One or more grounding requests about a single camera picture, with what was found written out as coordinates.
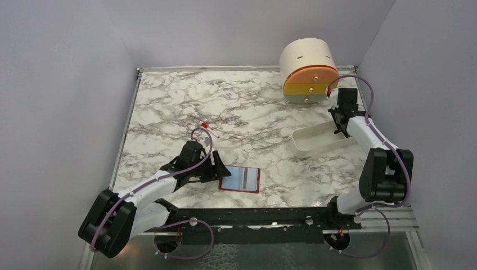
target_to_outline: white wall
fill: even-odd
[[[1,1],[0,43],[0,269],[76,269],[136,70],[99,1]]]
[[[358,70],[377,126],[414,152],[411,203],[434,270],[476,269],[476,11],[397,0]]]
[[[337,65],[359,65],[394,0],[103,0],[137,66],[278,66],[316,37]]]

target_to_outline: metal frame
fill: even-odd
[[[338,71],[349,70],[356,72],[356,66],[338,66]],[[279,66],[170,66],[170,67],[142,67],[139,72],[150,71],[279,71]]]
[[[419,233],[417,231],[406,232],[406,236],[417,270],[431,270],[428,256],[419,238]]]
[[[126,135],[128,134],[128,129],[129,129],[129,123],[131,122],[131,116],[133,115],[133,110],[134,110],[134,104],[136,103],[136,97],[137,97],[137,91],[139,90],[139,85],[141,84],[141,77],[142,77],[142,72],[140,69],[137,69],[138,74],[137,74],[137,79],[136,79],[136,86],[134,88],[133,92],[133,98],[131,101],[131,104],[129,105],[129,111],[128,111],[128,116],[126,118],[126,124],[123,129],[123,134],[121,136],[121,142],[119,144],[119,150],[116,155],[116,160],[114,161],[114,168],[112,170],[112,175],[111,175],[111,180],[109,182],[109,189],[113,189],[114,183],[116,182],[116,176],[118,174],[119,170],[119,164],[121,162],[121,155],[123,154],[123,149],[124,149],[124,143],[126,142]]]
[[[90,270],[91,266],[93,265],[93,259],[95,258],[95,254],[91,252],[89,249],[89,244],[84,243],[83,255],[81,256],[81,260],[79,261],[79,270]]]
[[[353,73],[358,74],[358,66],[353,66]],[[358,92],[359,95],[361,96],[361,102],[363,103],[364,110],[368,109],[368,104],[366,103],[365,96],[363,95],[363,89],[361,88],[361,81],[358,79],[354,79],[356,81],[356,85],[358,86]]]
[[[337,231],[341,226],[360,229],[353,215],[335,214],[336,199],[327,207],[297,208],[176,208],[166,224],[183,220],[201,220],[212,227],[216,244],[277,244],[304,242],[322,244],[323,230]],[[177,227],[159,230],[175,232]],[[181,225],[183,244],[203,245],[210,242],[208,228]]]
[[[380,208],[388,218],[393,232],[416,232],[419,226],[411,207]],[[375,210],[369,210],[361,215],[361,229],[345,229],[343,232],[386,232],[388,227],[383,216]],[[323,230],[323,233],[335,233],[333,230]]]

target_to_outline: white cylinder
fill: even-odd
[[[280,73],[283,94],[296,104],[326,98],[326,87],[339,76],[328,44],[317,38],[288,44],[280,56]]]
[[[318,38],[303,38],[293,41],[280,55],[282,85],[294,71],[306,66],[323,65],[336,69],[328,44]]]
[[[363,197],[361,197],[361,193],[359,193],[359,187],[355,187],[348,193],[338,196],[336,204],[339,213],[344,215],[354,215],[356,210],[372,203],[366,202]]]

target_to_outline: white tray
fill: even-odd
[[[297,158],[302,159],[356,142],[353,137],[346,138],[341,132],[334,134],[335,130],[333,121],[297,129],[291,134],[291,151]]]

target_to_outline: purple tube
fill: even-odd
[[[211,251],[212,247],[214,246],[214,231],[212,230],[212,227],[210,225],[208,225],[205,221],[201,221],[201,220],[195,220],[195,219],[189,219],[189,220],[184,220],[184,221],[179,221],[179,222],[175,222],[175,223],[172,223],[172,224],[169,224],[169,225],[164,225],[164,226],[161,226],[161,227],[155,227],[154,229],[166,229],[166,228],[169,228],[169,227],[174,227],[174,226],[177,226],[177,225],[181,225],[181,224],[184,224],[184,223],[189,223],[189,222],[199,222],[199,223],[202,223],[204,224],[207,229],[209,229],[209,232],[210,232],[210,245],[209,247],[201,254],[197,255],[197,256],[191,256],[191,257],[183,257],[183,256],[175,256],[175,255],[170,255],[170,254],[165,254],[165,253],[162,253],[159,249],[158,249],[158,246],[156,246],[156,244],[154,243],[154,248],[156,249],[157,253],[159,254],[162,254],[166,257],[169,257],[169,258],[174,258],[174,259],[180,259],[180,260],[194,260],[194,259],[199,259],[200,257],[203,257],[205,254],[209,253],[209,251]]]

